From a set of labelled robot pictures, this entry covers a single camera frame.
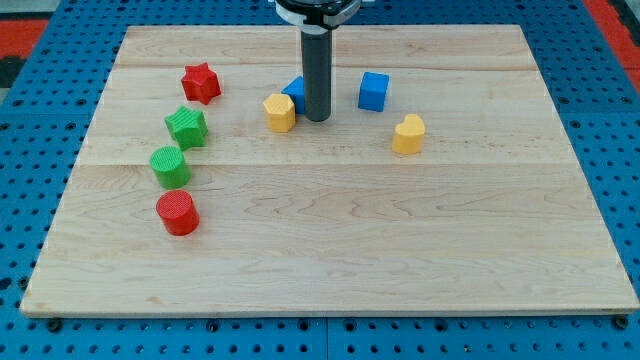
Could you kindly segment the robot arm flange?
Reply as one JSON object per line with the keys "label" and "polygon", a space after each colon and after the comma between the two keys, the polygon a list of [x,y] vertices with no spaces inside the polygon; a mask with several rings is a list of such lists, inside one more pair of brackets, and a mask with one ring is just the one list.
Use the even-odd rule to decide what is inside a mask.
{"label": "robot arm flange", "polygon": [[352,18],[361,0],[276,0],[276,13],[310,35],[333,31]]}

